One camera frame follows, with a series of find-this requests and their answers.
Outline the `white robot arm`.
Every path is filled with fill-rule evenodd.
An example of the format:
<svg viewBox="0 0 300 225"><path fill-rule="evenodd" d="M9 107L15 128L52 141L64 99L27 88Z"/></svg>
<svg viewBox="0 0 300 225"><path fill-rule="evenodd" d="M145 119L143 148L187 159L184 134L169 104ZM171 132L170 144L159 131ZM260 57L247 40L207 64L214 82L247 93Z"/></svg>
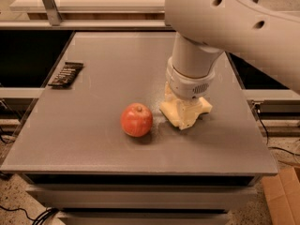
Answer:
<svg viewBox="0 0 300 225"><path fill-rule="evenodd" d="M179 129L192 127L212 106L203 98L224 52L300 92L300 19L253 0L165 0L175 31L160 110Z"/></svg>

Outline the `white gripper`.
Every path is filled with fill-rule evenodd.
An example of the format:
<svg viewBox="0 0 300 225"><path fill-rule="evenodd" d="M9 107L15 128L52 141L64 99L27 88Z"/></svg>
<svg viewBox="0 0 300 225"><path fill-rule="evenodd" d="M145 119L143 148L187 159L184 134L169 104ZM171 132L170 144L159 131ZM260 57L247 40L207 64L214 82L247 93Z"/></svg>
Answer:
<svg viewBox="0 0 300 225"><path fill-rule="evenodd" d="M204 96L212 81L215 71L212 69L202 78L189 78L175 70L172 59L167 62L164 101L174 103L172 124L180 130L191 128L203 111L203 103L198 99Z"/></svg>

